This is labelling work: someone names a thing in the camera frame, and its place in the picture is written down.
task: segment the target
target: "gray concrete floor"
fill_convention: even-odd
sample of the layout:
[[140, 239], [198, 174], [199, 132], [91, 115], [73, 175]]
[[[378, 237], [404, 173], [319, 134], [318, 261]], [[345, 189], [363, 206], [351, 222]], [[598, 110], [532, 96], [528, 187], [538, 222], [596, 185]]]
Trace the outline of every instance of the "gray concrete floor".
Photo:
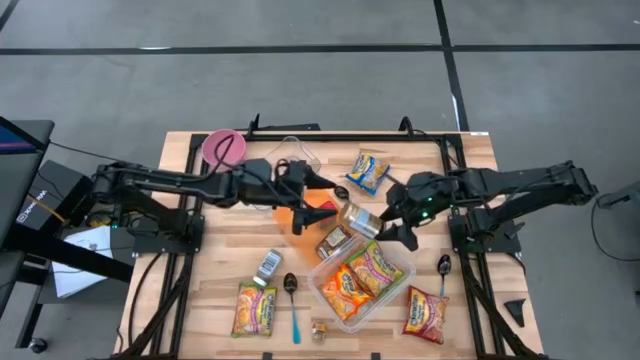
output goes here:
[[[640, 43], [634, 0], [455, 0], [445, 10], [454, 44]], [[419, 0], [20, 0], [0, 33], [2, 48], [439, 41], [432, 3]], [[602, 192], [640, 180], [640, 53], [455, 58], [471, 130], [491, 133], [501, 169], [572, 159]], [[257, 112], [269, 125], [390, 130], [408, 115], [425, 130], [456, 129], [440, 53], [0, 56], [0, 80], [3, 116], [52, 119], [54, 140], [147, 165], [157, 164], [167, 130], [244, 127]], [[56, 148], [48, 156], [85, 172], [100, 162]], [[627, 206], [597, 214], [603, 246], [619, 256], [640, 256], [631, 215]], [[637, 358], [637, 263], [598, 252], [587, 207], [524, 220], [546, 353]], [[36, 334], [51, 348], [39, 356], [12, 348], [32, 292], [14, 290], [1, 359], [110, 354], [124, 291], [115, 303], [46, 306]]]

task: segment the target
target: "clear plastic container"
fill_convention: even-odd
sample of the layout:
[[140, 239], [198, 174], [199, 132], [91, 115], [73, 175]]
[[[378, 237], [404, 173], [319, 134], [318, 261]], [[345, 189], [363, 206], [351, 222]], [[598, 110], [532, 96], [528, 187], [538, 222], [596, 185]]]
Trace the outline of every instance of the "clear plastic container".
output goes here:
[[326, 258], [320, 265], [316, 266], [311, 273], [309, 273], [308, 284], [311, 292], [318, 298], [318, 300], [331, 309], [331, 314], [333, 315], [338, 326], [348, 333], [354, 333], [360, 330], [372, 316], [376, 309], [384, 307], [391, 301], [394, 297], [398, 295], [402, 290], [404, 290], [413, 278], [416, 276], [416, 267], [413, 263], [402, 256], [402, 254], [393, 251], [392, 247], [386, 246], [391, 244], [385, 244], [385, 242], [379, 242], [380, 248], [384, 252], [384, 256], [395, 266], [397, 266], [404, 275], [398, 279], [398, 282], [394, 284], [394, 288], [390, 291], [387, 291], [382, 296], [374, 298], [368, 303], [362, 305], [358, 310], [358, 313], [350, 316], [346, 320], [341, 320], [338, 315], [333, 310], [333, 307], [327, 302], [327, 299], [322, 295], [322, 285], [329, 279], [329, 277], [338, 271], [340, 265], [344, 264], [344, 262], [356, 252], [362, 250], [369, 239], [364, 238], [361, 235], [355, 235], [349, 241], [347, 241], [343, 246], [341, 246], [336, 252], [331, 254], [328, 258]]

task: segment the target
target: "black plastic spoon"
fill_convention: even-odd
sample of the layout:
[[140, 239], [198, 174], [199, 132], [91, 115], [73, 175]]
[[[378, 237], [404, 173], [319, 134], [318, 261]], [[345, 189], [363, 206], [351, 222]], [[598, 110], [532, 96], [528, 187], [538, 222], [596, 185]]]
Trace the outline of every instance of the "black plastic spoon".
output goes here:
[[442, 277], [442, 286], [440, 287], [440, 297], [444, 296], [444, 277], [451, 272], [451, 257], [444, 254], [438, 261], [438, 273]]

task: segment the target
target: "wooden tabletop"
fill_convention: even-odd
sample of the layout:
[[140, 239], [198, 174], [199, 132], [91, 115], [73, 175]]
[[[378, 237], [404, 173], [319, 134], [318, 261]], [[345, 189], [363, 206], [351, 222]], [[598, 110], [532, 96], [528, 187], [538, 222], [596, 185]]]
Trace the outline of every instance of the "wooden tabletop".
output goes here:
[[[160, 168], [184, 171], [191, 132], [169, 132], [166, 137]], [[490, 137], [485, 133], [462, 133], [465, 157], [469, 167], [496, 169]], [[433, 171], [442, 173], [438, 147], [427, 142], [306, 142], [306, 146], [321, 161], [320, 175], [350, 189], [352, 201], [380, 214], [386, 207], [385, 192], [391, 186], [384, 181], [377, 195], [369, 196], [356, 190], [344, 178], [360, 151], [372, 153], [391, 164], [391, 174], [406, 181], [413, 173]], [[278, 143], [249, 142], [246, 158], [262, 157]], [[167, 206], [177, 206], [177, 196], [155, 194]], [[296, 257], [279, 232], [270, 211], [237, 205], [232, 209], [206, 206], [206, 233], [200, 253], [195, 257], [186, 319], [182, 332], [179, 357], [181, 359], [261, 358], [263, 352], [280, 358], [362, 358], [370, 359], [379, 352], [383, 359], [475, 359], [468, 307], [465, 298], [460, 263], [453, 256], [446, 213], [440, 214], [428, 226], [415, 229], [420, 248], [409, 252], [401, 244], [393, 243], [417, 268], [412, 285], [426, 292], [439, 294], [440, 275], [436, 264], [442, 254], [451, 254], [453, 269], [446, 278], [446, 294], [450, 297], [446, 309], [444, 345], [429, 343], [417, 337], [402, 335], [407, 317], [407, 290], [400, 293], [386, 307], [379, 309], [372, 320], [359, 332], [342, 332], [331, 321], [329, 309], [324, 308], [307, 288], [306, 275], [311, 267]], [[271, 248], [283, 254], [284, 262], [273, 284], [278, 286], [273, 335], [234, 339], [230, 336], [237, 299], [238, 284], [249, 280]], [[142, 272], [153, 255], [137, 259], [129, 295], [121, 322], [121, 332], [127, 338], [129, 308], [133, 292]], [[139, 334], [158, 306], [160, 288], [167, 255], [163, 255], [150, 271], [143, 284], [136, 306], [134, 337]], [[538, 328], [534, 318], [527, 283], [520, 266], [504, 254], [488, 254], [491, 280], [498, 310], [524, 343], [536, 352], [542, 352]], [[291, 332], [290, 299], [282, 287], [283, 275], [293, 272], [298, 276], [299, 290], [295, 294], [298, 325], [302, 343], [294, 345]], [[525, 327], [520, 328], [504, 306], [505, 301], [525, 298]], [[480, 307], [487, 352], [493, 351], [488, 318]], [[168, 351], [173, 326], [173, 313], [167, 317], [162, 341], [162, 352]], [[325, 320], [329, 323], [327, 340], [323, 345], [311, 340], [311, 323]]]

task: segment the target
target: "black stand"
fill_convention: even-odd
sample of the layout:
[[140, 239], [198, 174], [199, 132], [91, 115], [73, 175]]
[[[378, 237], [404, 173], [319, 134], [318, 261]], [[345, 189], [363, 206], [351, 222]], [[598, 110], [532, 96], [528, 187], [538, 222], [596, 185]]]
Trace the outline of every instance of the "black stand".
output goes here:
[[11, 250], [24, 251], [126, 283], [131, 280], [133, 273], [131, 265], [110, 259], [91, 250], [67, 244], [53, 235], [38, 232], [18, 223], [11, 228], [5, 246]]

